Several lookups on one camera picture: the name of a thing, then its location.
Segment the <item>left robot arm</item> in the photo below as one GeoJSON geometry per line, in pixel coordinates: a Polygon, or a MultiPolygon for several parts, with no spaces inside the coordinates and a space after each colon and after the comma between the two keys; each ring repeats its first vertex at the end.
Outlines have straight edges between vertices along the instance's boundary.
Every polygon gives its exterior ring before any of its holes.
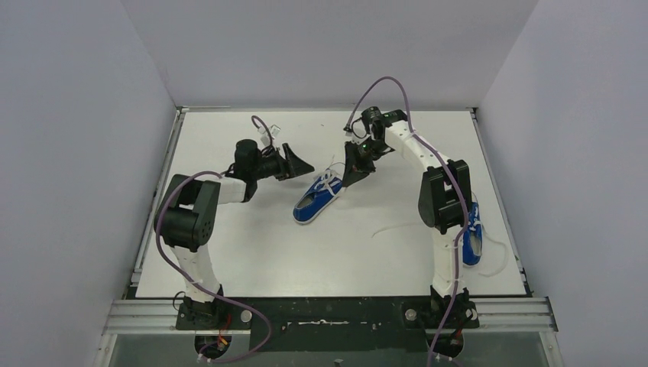
{"type": "Polygon", "coordinates": [[[236,143],[234,161],[224,174],[201,171],[172,177],[155,216],[154,231],[160,256],[181,274],[186,286],[181,319],[216,327],[231,308],[208,249],[218,207],[247,203],[256,193],[259,180],[273,177],[282,181],[313,171],[314,167],[287,143],[280,148],[260,149],[256,141],[243,139],[236,143]]]}

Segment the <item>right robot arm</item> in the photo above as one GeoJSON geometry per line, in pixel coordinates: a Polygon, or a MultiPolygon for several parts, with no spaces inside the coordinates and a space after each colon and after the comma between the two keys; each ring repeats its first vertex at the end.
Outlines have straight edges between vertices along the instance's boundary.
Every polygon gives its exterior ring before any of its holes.
{"type": "Polygon", "coordinates": [[[374,173],[375,161],[398,153],[421,175],[417,209],[421,221],[433,235],[433,279],[429,314],[434,324],[462,330],[479,325],[475,304],[462,280],[462,233],[471,209],[470,172],[463,160],[454,161],[420,137],[410,126],[408,115],[397,109],[382,112],[373,106],[361,113],[362,138],[345,143],[342,186],[350,187],[374,173]]]}

